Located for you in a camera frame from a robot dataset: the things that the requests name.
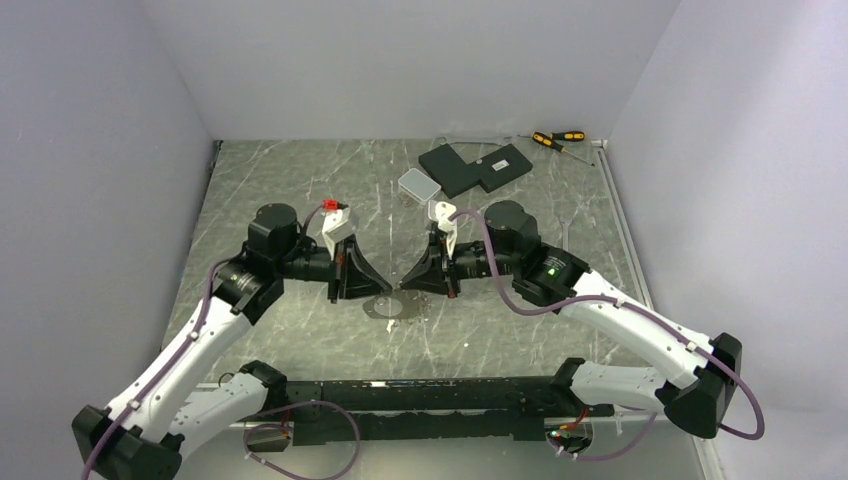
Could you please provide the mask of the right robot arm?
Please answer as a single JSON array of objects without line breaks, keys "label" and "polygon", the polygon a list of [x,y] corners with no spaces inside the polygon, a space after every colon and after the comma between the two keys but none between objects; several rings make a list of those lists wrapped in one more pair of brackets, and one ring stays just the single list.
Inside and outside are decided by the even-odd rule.
[{"label": "right robot arm", "polygon": [[[478,241],[456,240],[457,219],[469,214],[483,228]],[[484,213],[436,202],[420,260],[402,278],[403,290],[454,298],[461,281],[493,278],[506,298],[512,288],[527,307],[523,316],[562,313],[610,337],[645,361],[643,367],[601,365],[569,358],[554,376],[551,401],[574,415],[602,404],[662,413],[693,436],[730,432],[727,408],[741,383],[742,343],[729,333],[715,337],[691,330],[648,308],[607,281],[588,263],[544,242],[537,220],[514,201]]]}]

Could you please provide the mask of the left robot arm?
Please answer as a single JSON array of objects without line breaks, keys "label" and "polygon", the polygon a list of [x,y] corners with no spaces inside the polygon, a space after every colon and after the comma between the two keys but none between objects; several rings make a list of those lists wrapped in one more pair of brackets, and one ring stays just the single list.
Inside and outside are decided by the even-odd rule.
[{"label": "left robot arm", "polygon": [[192,392],[282,297],[287,281],[323,283],[331,302],[391,291],[359,249],[351,209],[328,200],[320,210],[322,244],[308,236],[308,221],[293,207],[257,210],[241,250],[210,268],[194,313],[171,342],[106,406],[86,406],[73,419],[83,478],[171,479],[236,421],[256,414],[272,420],[285,411],[287,379],[260,361],[200,399]]}]

